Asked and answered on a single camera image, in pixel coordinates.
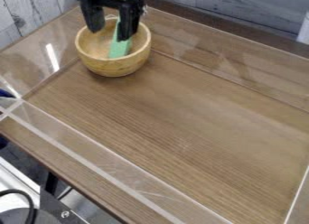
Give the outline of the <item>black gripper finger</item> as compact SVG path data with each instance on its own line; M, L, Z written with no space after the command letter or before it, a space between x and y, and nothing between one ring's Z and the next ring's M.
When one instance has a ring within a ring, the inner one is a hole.
M90 0L81 0L81 10L89 30L98 33L106 25L104 7L96 5Z
M125 42L138 32L144 9L137 4L124 4L120 8L118 41Z

